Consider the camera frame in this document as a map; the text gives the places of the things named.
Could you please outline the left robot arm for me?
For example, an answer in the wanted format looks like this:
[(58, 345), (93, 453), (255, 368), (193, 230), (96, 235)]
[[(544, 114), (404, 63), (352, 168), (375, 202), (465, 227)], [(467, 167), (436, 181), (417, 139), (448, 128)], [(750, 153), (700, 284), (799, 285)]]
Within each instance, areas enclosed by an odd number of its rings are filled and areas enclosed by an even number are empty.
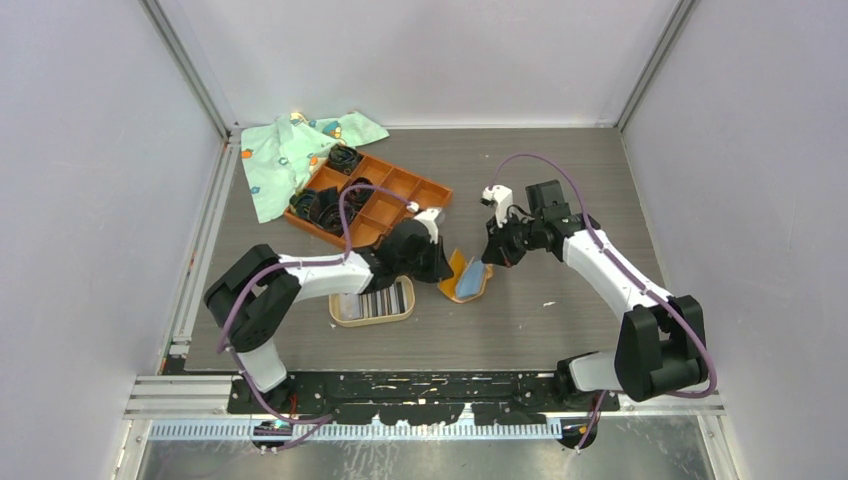
[(277, 413), (290, 403), (292, 388), (273, 337), (295, 303), (369, 294), (401, 276), (436, 284), (453, 275), (438, 231), (405, 219), (376, 243), (348, 254), (294, 257), (255, 245), (207, 288), (203, 303), (221, 330), (220, 349), (234, 351), (255, 403)]

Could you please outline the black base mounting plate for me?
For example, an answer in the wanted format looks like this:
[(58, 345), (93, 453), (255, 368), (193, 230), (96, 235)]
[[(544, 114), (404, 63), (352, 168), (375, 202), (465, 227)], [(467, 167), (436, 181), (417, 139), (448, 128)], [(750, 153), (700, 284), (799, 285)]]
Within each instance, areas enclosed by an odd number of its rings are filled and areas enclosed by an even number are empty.
[(620, 407), (614, 394), (578, 392), (559, 371), (300, 371), (264, 398), (281, 414), (329, 415), (341, 425), (449, 425), (464, 409), (477, 426), (531, 425)]

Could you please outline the rolled dark belt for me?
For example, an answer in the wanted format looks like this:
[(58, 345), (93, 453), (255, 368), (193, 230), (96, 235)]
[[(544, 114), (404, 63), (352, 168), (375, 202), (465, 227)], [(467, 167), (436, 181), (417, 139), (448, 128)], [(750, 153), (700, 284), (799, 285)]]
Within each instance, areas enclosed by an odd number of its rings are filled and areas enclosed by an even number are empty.
[(347, 188), (346, 202), (357, 209), (362, 208), (373, 193), (370, 186), (372, 186), (372, 182), (368, 178), (356, 178)]
[(326, 208), (324, 195), (317, 190), (305, 188), (290, 197), (289, 206), (298, 218), (316, 223)]
[(328, 152), (327, 164), (331, 169), (350, 176), (358, 167), (362, 158), (363, 155), (355, 148), (336, 144)]
[(331, 187), (319, 191), (313, 202), (313, 222), (321, 230), (337, 237), (343, 234), (342, 219), (351, 222), (362, 208), (361, 203), (349, 198), (345, 199), (340, 208), (339, 198), (338, 189)]

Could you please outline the oval wooden card tray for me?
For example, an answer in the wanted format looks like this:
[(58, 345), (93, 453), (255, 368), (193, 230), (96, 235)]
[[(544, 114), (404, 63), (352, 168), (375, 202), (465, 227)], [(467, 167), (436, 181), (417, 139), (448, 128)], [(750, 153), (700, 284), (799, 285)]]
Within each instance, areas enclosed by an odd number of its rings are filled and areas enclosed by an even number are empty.
[(346, 328), (393, 323), (409, 318), (415, 306), (412, 281), (398, 277), (387, 288), (366, 294), (334, 294), (329, 296), (332, 320)]

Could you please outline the orange leather card holder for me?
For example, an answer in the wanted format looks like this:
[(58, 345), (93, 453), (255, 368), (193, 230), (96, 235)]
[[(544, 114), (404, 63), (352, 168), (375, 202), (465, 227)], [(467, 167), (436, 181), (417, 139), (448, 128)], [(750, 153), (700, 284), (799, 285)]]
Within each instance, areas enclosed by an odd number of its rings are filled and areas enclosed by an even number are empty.
[(492, 265), (484, 264), (476, 257), (466, 258), (455, 249), (448, 260), (454, 275), (438, 283), (438, 290), (454, 303), (463, 304), (479, 298), (487, 282), (493, 277)]

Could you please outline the rolled dark belt middle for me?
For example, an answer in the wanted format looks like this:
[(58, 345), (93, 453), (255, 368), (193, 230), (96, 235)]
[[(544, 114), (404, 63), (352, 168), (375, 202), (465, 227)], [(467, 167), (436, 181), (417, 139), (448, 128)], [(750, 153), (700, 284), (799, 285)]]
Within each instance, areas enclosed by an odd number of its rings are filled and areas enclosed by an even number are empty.
[(368, 178), (356, 178), (347, 188), (346, 202), (357, 209), (362, 208), (373, 193), (370, 186), (372, 186), (372, 182)]

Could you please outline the stack of credit cards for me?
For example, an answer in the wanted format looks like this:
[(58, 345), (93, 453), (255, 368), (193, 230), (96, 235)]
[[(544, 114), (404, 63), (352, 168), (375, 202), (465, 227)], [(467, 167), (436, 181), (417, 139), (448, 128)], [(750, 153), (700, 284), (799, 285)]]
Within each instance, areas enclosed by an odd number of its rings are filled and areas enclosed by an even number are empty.
[(407, 311), (408, 301), (404, 283), (396, 281), (392, 286), (365, 294), (340, 294), (338, 319), (343, 322), (385, 319), (402, 315)]

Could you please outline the orange compartment organizer tray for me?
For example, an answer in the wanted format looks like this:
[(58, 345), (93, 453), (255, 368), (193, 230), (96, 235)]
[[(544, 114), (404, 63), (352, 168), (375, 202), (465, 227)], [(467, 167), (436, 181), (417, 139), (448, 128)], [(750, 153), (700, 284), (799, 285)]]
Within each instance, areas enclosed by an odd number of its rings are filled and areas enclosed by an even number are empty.
[[(325, 160), (303, 188), (321, 191), (336, 187), (341, 194), (358, 177), (366, 177), (372, 182), (372, 195), (349, 222), (349, 233), (355, 247), (380, 240), (398, 222), (413, 217), (414, 212), (406, 206), (408, 202), (417, 204), (421, 209), (444, 208), (450, 204), (453, 197), (451, 188), (373, 155), (361, 154), (363, 158), (350, 176), (331, 169)], [(338, 249), (345, 247), (344, 233), (340, 237), (329, 234), (315, 223), (298, 218), (290, 206), (283, 218)]]

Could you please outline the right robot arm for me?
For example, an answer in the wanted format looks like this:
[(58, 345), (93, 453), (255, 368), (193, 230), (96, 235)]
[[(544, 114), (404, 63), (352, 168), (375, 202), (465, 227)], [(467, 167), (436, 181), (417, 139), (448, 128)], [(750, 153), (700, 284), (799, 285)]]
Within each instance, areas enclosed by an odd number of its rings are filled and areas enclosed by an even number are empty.
[(713, 388), (700, 304), (690, 295), (670, 294), (639, 272), (591, 216), (571, 210), (558, 181), (531, 185), (526, 195), (528, 207), (522, 209), (506, 186), (483, 190), (481, 202), (494, 214), (486, 223), (482, 262), (510, 268), (528, 252), (551, 253), (593, 287), (620, 323), (614, 350), (558, 362), (558, 403), (577, 411), (595, 391), (643, 401), (693, 397), (700, 385)]

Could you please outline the rolled dark belt top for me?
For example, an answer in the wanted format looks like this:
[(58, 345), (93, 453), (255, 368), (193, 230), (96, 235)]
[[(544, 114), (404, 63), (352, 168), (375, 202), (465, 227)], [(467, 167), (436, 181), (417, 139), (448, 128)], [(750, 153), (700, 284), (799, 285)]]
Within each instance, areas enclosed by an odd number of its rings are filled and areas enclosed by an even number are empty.
[(355, 148), (336, 144), (328, 152), (327, 164), (331, 169), (350, 176), (358, 167), (362, 158), (363, 155)]

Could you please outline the green patterned cloth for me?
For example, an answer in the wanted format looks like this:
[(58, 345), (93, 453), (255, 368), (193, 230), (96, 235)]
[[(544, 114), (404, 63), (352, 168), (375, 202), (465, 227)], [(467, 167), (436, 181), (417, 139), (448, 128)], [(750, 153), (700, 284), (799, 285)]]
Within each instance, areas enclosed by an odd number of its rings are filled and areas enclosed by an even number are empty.
[(309, 119), (300, 112), (241, 133), (241, 159), (259, 223), (285, 213), (292, 195), (305, 187), (330, 149), (360, 147), (389, 136), (386, 128), (352, 111)]

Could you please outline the rolled dark belt left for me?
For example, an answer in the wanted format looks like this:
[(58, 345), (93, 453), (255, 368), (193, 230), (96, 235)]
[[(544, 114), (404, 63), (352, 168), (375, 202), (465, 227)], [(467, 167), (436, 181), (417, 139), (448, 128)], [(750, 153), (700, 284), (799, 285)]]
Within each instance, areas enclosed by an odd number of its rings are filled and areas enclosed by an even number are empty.
[(298, 218), (316, 223), (326, 208), (324, 195), (317, 190), (305, 188), (290, 197), (289, 206)]

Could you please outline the rolled dark belt front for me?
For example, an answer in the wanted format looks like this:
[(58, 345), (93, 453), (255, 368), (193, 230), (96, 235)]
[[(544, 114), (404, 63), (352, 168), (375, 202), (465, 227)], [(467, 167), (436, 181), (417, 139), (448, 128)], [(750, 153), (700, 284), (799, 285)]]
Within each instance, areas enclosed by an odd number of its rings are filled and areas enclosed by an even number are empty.
[(361, 203), (349, 198), (345, 199), (340, 208), (339, 198), (338, 189), (331, 187), (319, 191), (313, 202), (313, 222), (321, 230), (337, 237), (343, 234), (342, 219), (351, 222), (362, 208)]

